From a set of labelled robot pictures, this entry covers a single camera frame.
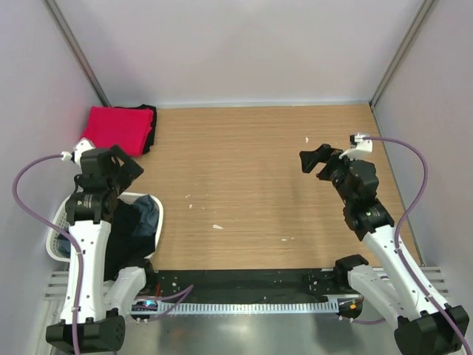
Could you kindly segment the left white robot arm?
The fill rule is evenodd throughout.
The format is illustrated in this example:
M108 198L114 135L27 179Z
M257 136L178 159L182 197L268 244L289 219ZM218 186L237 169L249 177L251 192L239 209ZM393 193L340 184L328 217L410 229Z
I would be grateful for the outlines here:
M119 146L97 148L86 138L73 148L80 166L75 190L65 203L72 238L64 306L46 341L66 354L119 351L135 297L157 286L148 258L126 261L110 288L105 287L106 247L120 195L143 169Z

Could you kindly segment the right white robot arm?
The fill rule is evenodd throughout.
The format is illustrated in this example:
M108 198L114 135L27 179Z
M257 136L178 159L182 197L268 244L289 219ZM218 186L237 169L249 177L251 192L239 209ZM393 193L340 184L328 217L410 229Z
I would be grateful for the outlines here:
M317 178L332 183L344 204L345 223L387 276L382 279L363 257L352 255L336 261L334 286L364 296L392 327L402 354L470 354L465 343L469 315L462 306L451 306L412 258L377 197L375 165L362 160L355 147L342 151L329 144L301 151L299 157L306 174L323 164Z

